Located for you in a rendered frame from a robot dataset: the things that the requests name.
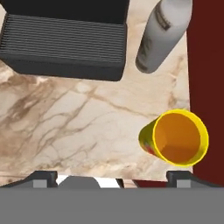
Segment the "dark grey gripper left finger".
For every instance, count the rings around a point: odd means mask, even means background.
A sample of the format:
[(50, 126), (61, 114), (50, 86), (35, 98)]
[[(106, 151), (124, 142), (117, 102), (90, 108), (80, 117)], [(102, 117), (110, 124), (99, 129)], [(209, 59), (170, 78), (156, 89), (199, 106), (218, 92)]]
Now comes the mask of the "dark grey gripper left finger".
[(2, 188), (52, 188), (58, 186), (57, 178), (56, 171), (34, 171), (24, 179), (2, 185)]

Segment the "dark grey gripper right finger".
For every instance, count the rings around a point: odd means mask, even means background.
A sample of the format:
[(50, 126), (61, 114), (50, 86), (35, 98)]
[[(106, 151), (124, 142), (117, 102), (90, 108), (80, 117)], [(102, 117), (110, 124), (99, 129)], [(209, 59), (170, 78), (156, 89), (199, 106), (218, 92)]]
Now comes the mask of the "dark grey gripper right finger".
[(189, 171), (168, 171), (166, 173), (167, 187), (173, 188), (203, 188), (219, 187), (219, 185), (197, 178)]

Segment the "black microwave oven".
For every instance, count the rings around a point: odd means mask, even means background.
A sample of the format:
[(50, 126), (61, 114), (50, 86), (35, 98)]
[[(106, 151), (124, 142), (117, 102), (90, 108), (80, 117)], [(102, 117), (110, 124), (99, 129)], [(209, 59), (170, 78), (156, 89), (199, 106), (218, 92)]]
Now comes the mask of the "black microwave oven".
[(130, 0), (0, 0), (0, 60), (19, 74), (119, 81)]

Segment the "dark red cupboard front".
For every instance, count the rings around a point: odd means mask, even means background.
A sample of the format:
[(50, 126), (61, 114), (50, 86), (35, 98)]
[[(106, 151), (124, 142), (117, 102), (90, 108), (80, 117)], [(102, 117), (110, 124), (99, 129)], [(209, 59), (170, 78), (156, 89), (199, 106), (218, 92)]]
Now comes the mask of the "dark red cupboard front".
[(141, 187), (141, 188), (166, 187), (166, 182), (164, 181), (134, 180), (134, 183), (137, 187)]

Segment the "yellow cup with printed side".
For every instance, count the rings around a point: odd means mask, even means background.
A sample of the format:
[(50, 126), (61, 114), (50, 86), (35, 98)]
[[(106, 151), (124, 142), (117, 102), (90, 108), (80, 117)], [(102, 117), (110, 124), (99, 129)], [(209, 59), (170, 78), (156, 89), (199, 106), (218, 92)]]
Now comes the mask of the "yellow cup with printed side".
[(193, 166), (207, 154), (206, 125), (193, 112), (172, 109), (144, 126), (138, 135), (144, 151), (176, 166)]

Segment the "dark red cupboard side panel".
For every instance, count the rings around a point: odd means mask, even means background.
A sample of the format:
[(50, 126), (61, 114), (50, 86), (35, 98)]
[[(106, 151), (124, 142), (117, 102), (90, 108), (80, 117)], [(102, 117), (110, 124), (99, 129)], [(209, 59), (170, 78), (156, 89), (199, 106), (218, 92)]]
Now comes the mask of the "dark red cupboard side panel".
[(209, 134), (208, 152), (193, 173), (224, 186), (224, 0), (193, 0), (187, 51), (191, 111)]

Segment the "white bottle with dark label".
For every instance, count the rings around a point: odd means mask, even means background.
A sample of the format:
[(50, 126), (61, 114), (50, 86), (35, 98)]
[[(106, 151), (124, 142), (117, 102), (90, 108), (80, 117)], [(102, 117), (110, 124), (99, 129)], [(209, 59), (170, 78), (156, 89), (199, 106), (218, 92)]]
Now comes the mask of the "white bottle with dark label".
[(160, 0), (145, 26), (136, 56), (136, 67), (154, 73), (180, 41), (190, 23), (193, 0)]

